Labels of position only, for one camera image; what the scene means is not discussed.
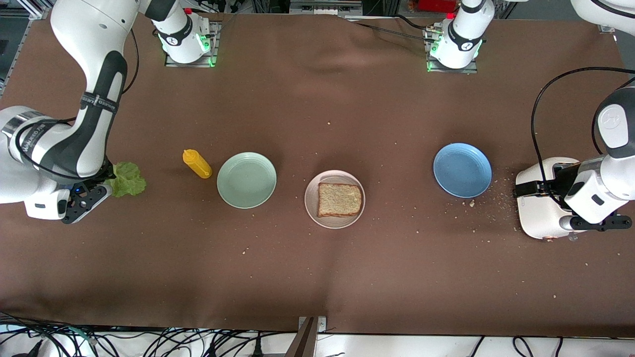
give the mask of green lettuce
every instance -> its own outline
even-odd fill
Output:
[[[113,196],[136,196],[145,190],[145,179],[141,177],[139,166],[122,161],[114,166],[114,173],[117,178],[104,181],[104,184],[112,187]]]

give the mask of yellow object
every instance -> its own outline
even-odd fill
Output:
[[[210,164],[203,159],[198,151],[192,149],[183,150],[183,162],[202,179],[207,179],[211,176]]]

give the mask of brown table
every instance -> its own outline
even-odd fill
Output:
[[[101,325],[290,330],[298,316],[327,315],[334,332],[635,334],[633,230],[531,239],[511,197],[536,160],[535,95],[564,71],[622,66],[613,36],[582,22],[494,21],[467,76],[428,73],[420,43],[333,16],[236,17],[214,69],[164,68],[151,31],[140,17],[138,79],[107,149],[139,164],[147,190],[73,226],[0,206],[0,310]],[[625,79],[585,73],[552,86],[538,112],[544,156],[592,157],[592,115]],[[68,118],[83,90],[79,66],[36,22],[0,107]],[[473,208],[434,181],[432,159],[450,142],[492,163]],[[266,155],[273,197],[231,208],[215,176],[182,163],[187,148],[216,171],[239,152]],[[328,169],[351,172],[368,199],[337,231],[303,202]]]

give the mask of green plate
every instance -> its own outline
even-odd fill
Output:
[[[267,201],[276,188],[276,169],[255,152],[234,155],[220,168],[217,187],[220,197],[236,208],[254,208]]]

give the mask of toast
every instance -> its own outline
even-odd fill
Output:
[[[356,185],[320,182],[317,193],[318,217],[352,217],[361,210],[361,190]]]

